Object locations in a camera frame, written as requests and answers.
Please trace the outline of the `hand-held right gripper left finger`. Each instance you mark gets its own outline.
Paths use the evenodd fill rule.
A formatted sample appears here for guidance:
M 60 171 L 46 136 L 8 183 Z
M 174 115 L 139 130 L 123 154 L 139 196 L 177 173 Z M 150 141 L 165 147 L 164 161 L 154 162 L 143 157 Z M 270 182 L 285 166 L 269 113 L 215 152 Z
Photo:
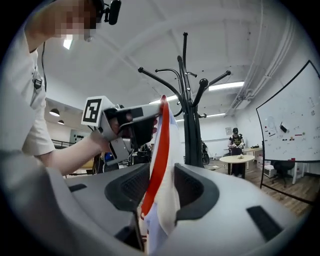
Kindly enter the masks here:
M 55 253 L 142 253 L 137 209 L 149 166 L 63 178 L 21 152 L 4 154 L 4 195 L 33 238 Z

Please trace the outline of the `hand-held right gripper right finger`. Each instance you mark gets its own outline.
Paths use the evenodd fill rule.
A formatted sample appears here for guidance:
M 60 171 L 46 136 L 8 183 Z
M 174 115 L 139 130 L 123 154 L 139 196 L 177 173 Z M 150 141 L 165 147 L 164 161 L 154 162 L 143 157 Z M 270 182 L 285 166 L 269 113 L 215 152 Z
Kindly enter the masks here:
M 244 179 L 177 164 L 182 198 L 164 256 L 276 256 L 304 223 Z

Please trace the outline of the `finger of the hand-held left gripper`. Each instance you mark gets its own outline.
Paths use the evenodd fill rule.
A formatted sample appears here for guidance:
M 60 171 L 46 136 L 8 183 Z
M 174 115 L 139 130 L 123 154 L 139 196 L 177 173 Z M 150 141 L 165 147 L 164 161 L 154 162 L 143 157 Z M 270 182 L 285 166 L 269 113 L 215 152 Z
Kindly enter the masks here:
M 134 106 L 132 108 L 132 118 L 157 117 L 161 113 L 161 107 L 162 107 L 161 103 Z

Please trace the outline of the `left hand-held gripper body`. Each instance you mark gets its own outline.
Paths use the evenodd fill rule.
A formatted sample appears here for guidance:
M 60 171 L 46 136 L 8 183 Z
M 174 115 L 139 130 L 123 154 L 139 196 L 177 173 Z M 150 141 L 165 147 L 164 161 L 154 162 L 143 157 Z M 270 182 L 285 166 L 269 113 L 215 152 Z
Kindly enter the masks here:
M 106 96 L 88 97 L 82 113 L 81 124 L 97 128 L 108 141 L 113 160 L 107 165 L 127 160 L 141 146 L 151 141 L 154 120 L 157 118 L 132 118 L 132 108 L 114 105 Z M 109 120 L 117 118 L 120 125 L 119 137 L 113 133 Z

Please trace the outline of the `person's left hand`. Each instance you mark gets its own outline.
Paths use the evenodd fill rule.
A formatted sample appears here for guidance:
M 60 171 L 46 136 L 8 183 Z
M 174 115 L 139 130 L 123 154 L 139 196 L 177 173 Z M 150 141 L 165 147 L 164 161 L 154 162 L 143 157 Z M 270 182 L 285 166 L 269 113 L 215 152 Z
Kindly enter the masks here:
M 120 125 L 119 125 L 118 119 L 116 117 L 110 119 L 109 120 L 109 126 L 110 126 L 112 132 L 118 138 L 119 137 L 119 133 L 120 133 Z

